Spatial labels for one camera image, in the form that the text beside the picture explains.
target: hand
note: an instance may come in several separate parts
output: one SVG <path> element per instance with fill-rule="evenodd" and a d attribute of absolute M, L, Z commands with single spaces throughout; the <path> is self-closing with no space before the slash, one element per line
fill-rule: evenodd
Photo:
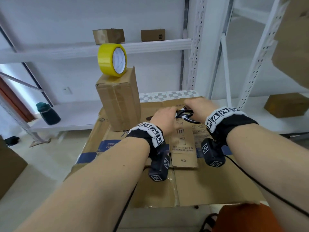
<path fill-rule="evenodd" d="M 207 117 L 219 107 L 215 105 L 211 100 L 206 98 L 186 99 L 184 101 L 187 108 L 193 110 L 193 116 L 191 119 L 205 124 Z"/>
<path fill-rule="evenodd" d="M 159 109 L 151 118 L 150 123 L 162 129 L 164 136 L 182 128 L 182 125 L 176 124 L 176 107 L 165 107 Z"/>

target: yellow tape roll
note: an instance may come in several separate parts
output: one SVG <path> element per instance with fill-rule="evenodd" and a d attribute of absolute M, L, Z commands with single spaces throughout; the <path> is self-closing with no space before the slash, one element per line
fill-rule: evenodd
<path fill-rule="evenodd" d="M 127 68 L 125 49 L 120 44 L 102 44 L 98 49 L 98 65 L 102 73 L 121 77 Z"/>

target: wall socket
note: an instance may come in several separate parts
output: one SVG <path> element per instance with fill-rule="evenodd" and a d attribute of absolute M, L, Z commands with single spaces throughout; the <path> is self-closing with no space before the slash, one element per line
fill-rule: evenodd
<path fill-rule="evenodd" d="M 70 89 L 70 87 L 64 87 L 63 89 L 62 89 L 62 92 L 65 94 L 65 95 L 71 95 L 72 94 L 72 91 L 71 91 L 71 89 Z"/>

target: scissors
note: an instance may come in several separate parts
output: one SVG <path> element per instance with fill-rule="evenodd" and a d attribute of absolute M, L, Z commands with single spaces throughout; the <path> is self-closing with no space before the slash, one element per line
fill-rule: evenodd
<path fill-rule="evenodd" d="M 176 111 L 175 118 L 176 119 L 184 119 L 185 121 L 188 121 L 188 122 L 193 123 L 193 124 L 200 124 L 199 122 L 197 122 L 195 120 L 191 120 L 190 119 L 191 116 L 193 116 L 193 110 L 186 108 L 186 107 L 183 107 L 182 109 Z M 146 118 L 146 120 L 150 121 L 152 117 L 153 116 L 149 116 L 149 117 Z"/>

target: floor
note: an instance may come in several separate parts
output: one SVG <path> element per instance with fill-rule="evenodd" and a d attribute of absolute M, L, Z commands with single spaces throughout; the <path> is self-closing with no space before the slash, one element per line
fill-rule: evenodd
<path fill-rule="evenodd" d="M 23 135 L 20 142 L 11 147 L 28 162 L 28 166 L 0 200 L 1 232 L 16 229 L 63 182 L 90 132 L 62 132 L 51 143 L 32 148 L 29 147 L 32 138 Z M 206 215 L 219 212 L 221 207 L 137 208 L 125 213 L 119 231 L 199 231 Z"/>

